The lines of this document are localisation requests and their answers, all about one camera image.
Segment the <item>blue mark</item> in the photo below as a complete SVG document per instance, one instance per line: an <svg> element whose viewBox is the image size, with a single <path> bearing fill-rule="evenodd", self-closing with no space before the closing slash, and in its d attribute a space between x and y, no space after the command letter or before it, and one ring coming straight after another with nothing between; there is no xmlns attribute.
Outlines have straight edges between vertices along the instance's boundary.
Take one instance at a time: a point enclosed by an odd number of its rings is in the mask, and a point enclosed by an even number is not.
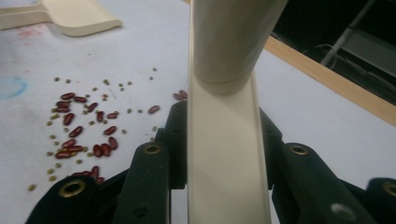
<svg viewBox="0 0 396 224"><path fill-rule="evenodd" d="M20 77L0 77L0 100L21 95L26 90L26 82Z"/></svg>

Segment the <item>small round seed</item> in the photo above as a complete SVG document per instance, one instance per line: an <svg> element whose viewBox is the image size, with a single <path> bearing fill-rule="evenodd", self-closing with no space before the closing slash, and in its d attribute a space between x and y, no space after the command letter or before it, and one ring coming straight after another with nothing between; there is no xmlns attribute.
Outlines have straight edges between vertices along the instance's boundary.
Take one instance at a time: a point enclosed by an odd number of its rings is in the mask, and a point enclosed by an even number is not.
<svg viewBox="0 0 396 224"><path fill-rule="evenodd" d="M31 186L29 186L29 188L28 188L29 191L33 191L34 189L35 189L35 185L31 185Z"/></svg>

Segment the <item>white table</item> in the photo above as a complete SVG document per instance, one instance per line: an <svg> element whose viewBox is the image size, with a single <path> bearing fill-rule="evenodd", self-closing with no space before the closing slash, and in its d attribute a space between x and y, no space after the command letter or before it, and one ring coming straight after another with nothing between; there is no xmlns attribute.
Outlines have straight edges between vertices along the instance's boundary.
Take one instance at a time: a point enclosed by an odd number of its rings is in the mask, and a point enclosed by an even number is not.
<svg viewBox="0 0 396 224"><path fill-rule="evenodd" d="M0 7L14 2L2 2ZM66 134L59 120L51 126L46 122L59 95L88 93L90 102L99 102L99 109L120 111L120 117L109 122L119 127L115 136L120 148L109 158L79 154L61 161L63 167L55 171L58 180L94 165L101 167L101 176L110 178L129 167L134 149L154 136L153 126L164 126L176 102L172 94L188 88L189 5L180 0L101 3L124 22L121 28L79 38L60 34L53 24L0 31L0 223L24 222L53 184L46 174L57 162L46 155L56 149L49 136L55 134L62 142ZM394 126L267 51L256 65L256 75L260 105L285 142L312 147L340 178L361 188L373 177L396 178ZM61 81L54 82L55 77ZM111 85L103 84L104 79ZM18 93L22 83L25 88ZM120 91L119 83L125 91ZM6 99L11 92L17 94ZM109 95L106 102L104 93ZM152 105L162 109L149 115ZM73 109L80 113L82 106ZM106 141L101 131L109 125L89 127L93 119L78 114L74 121L86 127L78 138L82 145ZM77 159L83 163L76 164ZM37 188L29 192L31 184ZM187 223L185 191L178 190L173 197L173 223Z"/></svg>

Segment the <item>kidney bean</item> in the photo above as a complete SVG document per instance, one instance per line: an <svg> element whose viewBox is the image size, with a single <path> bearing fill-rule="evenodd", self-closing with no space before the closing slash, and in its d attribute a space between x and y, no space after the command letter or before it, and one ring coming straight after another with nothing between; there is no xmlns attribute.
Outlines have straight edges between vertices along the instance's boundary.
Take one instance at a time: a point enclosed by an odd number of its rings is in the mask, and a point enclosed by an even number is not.
<svg viewBox="0 0 396 224"><path fill-rule="evenodd" d="M154 105L148 110L148 113L149 114L154 114L154 113L156 113L159 110L160 110L160 107L158 105Z"/></svg>
<svg viewBox="0 0 396 224"><path fill-rule="evenodd" d="M65 159L65 158L70 158L72 156L72 153L69 151L60 151L55 154L56 159Z"/></svg>
<svg viewBox="0 0 396 224"><path fill-rule="evenodd" d="M63 100L70 100L71 98L73 98L75 96L75 94L73 92L69 92L69 93L65 93L61 96L61 99Z"/></svg>
<svg viewBox="0 0 396 224"><path fill-rule="evenodd" d="M99 177L99 166L93 166L90 175L97 179Z"/></svg>
<svg viewBox="0 0 396 224"><path fill-rule="evenodd" d="M95 157L102 157L102 154L102 149L99 147L99 145L93 146L93 155L95 155Z"/></svg>
<svg viewBox="0 0 396 224"><path fill-rule="evenodd" d="M113 150L116 150L117 147L119 147L119 143L114 137L109 137L108 138L108 143L110 144L110 148Z"/></svg>
<svg viewBox="0 0 396 224"><path fill-rule="evenodd" d="M111 127L109 127L108 129L106 129L106 130L103 132L103 134L105 134L105 135L111 135L111 134L113 134L116 130L117 130L117 127L116 127L116 126L111 126Z"/></svg>
<svg viewBox="0 0 396 224"><path fill-rule="evenodd" d="M90 106L88 106L88 112L92 112L96 107L98 106L98 103L93 103Z"/></svg>
<svg viewBox="0 0 396 224"><path fill-rule="evenodd" d="M87 98L85 97L81 97L81 96L75 96L75 98L73 98L77 103L86 103L87 102Z"/></svg>
<svg viewBox="0 0 396 224"><path fill-rule="evenodd" d="M73 121L74 118L74 114L73 113L69 113L66 116L64 116L64 125L69 125L71 124L71 122Z"/></svg>
<svg viewBox="0 0 396 224"><path fill-rule="evenodd" d="M99 178L96 179L96 181L98 182L98 184L102 184L104 180L105 180L105 179L104 179L103 177L99 177Z"/></svg>
<svg viewBox="0 0 396 224"><path fill-rule="evenodd" d="M76 139L70 139L70 140L67 140L67 141L65 141L63 144L62 144L62 147L73 147L74 146L74 144L76 143Z"/></svg>
<svg viewBox="0 0 396 224"><path fill-rule="evenodd" d="M105 115L105 112L103 112L103 111L99 111L97 114L96 114L96 120L98 121L98 122L102 122L103 121L103 116Z"/></svg>
<svg viewBox="0 0 396 224"><path fill-rule="evenodd" d="M55 112L58 113L69 113L70 109L68 107L58 107L55 109Z"/></svg>
<svg viewBox="0 0 396 224"><path fill-rule="evenodd" d="M69 137L71 138L75 138L77 136L79 136L82 133L82 127L78 126L75 130L73 130L70 134Z"/></svg>
<svg viewBox="0 0 396 224"><path fill-rule="evenodd" d="M177 99L179 101L183 100L183 97L181 95L177 94L177 93L174 93L174 97L175 97L175 99Z"/></svg>
<svg viewBox="0 0 396 224"><path fill-rule="evenodd" d="M73 147L69 147L67 149L67 151L69 151L69 152L80 152L83 149L84 149L84 147L82 147L82 146L73 146Z"/></svg>
<svg viewBox="0 0 396 224"><path fill-rule="evenodd" d="M70 103L67 101L58 101L56 103L56 106L61 107L61 108L67 108L69 107Z"/></svg>
<svg viewBox="0 0 396 224"><path fill-rule="evenodd" d="M83 171L83 172L76 172L76 173L73 173L72 175L89 175L89 174L90 174L89 171Z"/></svg>
<svg viewBox="0 0 396 224"><path fill-rule="evenodd" d="M180 90L178 93L181 95L181 97L183 98L183 100L186 100L186 99L188 98L188 96L189 96L189 95L188 95L185 91L183 91L183 90Z"/></svg>
<svg viewBox="0 0 396 224"><path fill-rule="evenodd" d="M110 113L107 115L107 118L108 119L116 119L118 115L119 115L118 113Z"/></svg>
<svg viewBox="0 0 396 224"><path fill-rule="evenodd" d="M101 145L101 149L102 149L102 153L103 153L104 156L106 156L106 157L109 157L109 156L110 156L110 154L111 154L111 148L110 148L110 146L109 146L108 144L103 143L103 144Z"/></svg>

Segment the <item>wooden edge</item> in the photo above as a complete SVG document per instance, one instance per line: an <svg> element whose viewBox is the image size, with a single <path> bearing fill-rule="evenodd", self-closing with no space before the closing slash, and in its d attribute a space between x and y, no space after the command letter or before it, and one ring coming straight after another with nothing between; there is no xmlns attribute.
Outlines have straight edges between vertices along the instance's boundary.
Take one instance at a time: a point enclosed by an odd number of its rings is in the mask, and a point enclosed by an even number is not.
<svg viewBox="0 0 396 224"><path fill-rule="evenodd" d="M268 38L264 48L330 90L396 127L396 106L341 77L273 37Z"/></svg>

